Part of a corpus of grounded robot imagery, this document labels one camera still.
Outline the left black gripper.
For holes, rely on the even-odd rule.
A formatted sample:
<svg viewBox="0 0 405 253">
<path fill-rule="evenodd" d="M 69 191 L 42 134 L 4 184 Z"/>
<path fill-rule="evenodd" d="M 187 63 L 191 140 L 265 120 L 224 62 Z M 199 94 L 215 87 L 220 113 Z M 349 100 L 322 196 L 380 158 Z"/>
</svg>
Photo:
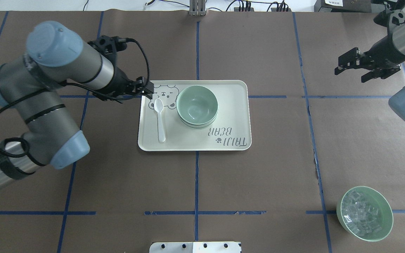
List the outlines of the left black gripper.
<svg viewBox="0 0 405 253">
<path fill-rule="evenodd" d="M 103 87 L 90 88 L 92 95 L 98 99 L 120 103 L 122 99 L 119 97 L 126 94 L 128 86 L 131 96 L 145 96 L 148 99 L 153 99 L 154 84 L 151 81 L 146 77 L 130 80 L 125 72 L 117 67 L 117 53 L 127 49 L 129 42 L 134 42 L 134 39 L 105 35 L 88 42 L 88 45 L 101 54 L 102 59 L 99 73 L 91 81 L 100 81 L 103 77 Z"/>
</svg>

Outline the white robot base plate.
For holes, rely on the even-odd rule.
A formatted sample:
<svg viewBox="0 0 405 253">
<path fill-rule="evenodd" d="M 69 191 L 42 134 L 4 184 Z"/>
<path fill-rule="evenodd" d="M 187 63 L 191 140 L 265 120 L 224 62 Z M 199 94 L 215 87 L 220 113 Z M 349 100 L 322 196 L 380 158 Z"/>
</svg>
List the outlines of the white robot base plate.
<svg viewBox="0 0 405 253">
<path fill-rule="evenodd" d="M 195 241 L 195 242 L 155 242 L 150 253 L 241 253 L 241 242 L 235 241 Z"/>
</svg>

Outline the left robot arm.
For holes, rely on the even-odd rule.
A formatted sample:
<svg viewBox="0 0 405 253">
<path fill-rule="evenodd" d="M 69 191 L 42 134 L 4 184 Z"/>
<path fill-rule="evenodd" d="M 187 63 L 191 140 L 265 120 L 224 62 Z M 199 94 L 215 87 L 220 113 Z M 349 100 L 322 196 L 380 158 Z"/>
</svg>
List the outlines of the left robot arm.
<svg viewBox="0 0 405 253">
<path fill-rule="evenodd" d="M 0 188 L 52 165 L 65 168 L 90 152 L 83 131 L 72 118 L 59 88 L 85 89 L 103 101 L 121 103 L 153 96 L 147 76 L 131 80 L 117 66 L 117 53 L 133 38 L 100 36 L 84 42 L 57 21 L 44 21 L 28 35 L 26 51 L 0 66 L 0 114 L 14 108 L 28 131 L 0 141 Z"/>
</svg>

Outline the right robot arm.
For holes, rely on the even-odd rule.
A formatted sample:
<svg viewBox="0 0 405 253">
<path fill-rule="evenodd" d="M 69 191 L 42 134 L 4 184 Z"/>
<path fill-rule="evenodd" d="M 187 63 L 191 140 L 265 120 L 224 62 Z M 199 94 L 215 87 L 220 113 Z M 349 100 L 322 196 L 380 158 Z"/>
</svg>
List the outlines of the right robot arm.
<svg viewBox="0 0 405 253">
<path fill-rule="evenodd" d="M 361 76 L 361 82 L 371 79 L 387 79 L 401 70 L 405 63 L 405 0 L 386 7 L 373 21 L 387 29 L 387 35 L 376 42 L 368 51 L 361 52 L 354 47 L 338 58 L 334 74 L 339 75 L 349 69 L 366 69 L 368 72 Z M 389 107 L 405 121 L 405 86 L 391 96 Z"/>
</svg>

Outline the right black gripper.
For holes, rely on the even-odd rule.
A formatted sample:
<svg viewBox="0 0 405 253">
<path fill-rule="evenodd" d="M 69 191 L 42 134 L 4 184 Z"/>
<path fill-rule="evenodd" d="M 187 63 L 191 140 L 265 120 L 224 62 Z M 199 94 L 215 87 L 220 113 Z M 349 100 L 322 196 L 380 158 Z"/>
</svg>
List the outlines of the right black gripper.
<svg viewBox="0 0 405 253">
<path fill-rule="evenodd" d="M 367 52 L 354 47 L 339 56 L 334 75 L 349 69 L 369 70 L 362 82 L 371 79 L 386 79 L 400 71 L 405 62 L 405 13 L 402 10 L 384 10 L 373 18 L 373 22 L 387 28 L 387 35 L 376 42 Z"/>
</svg>

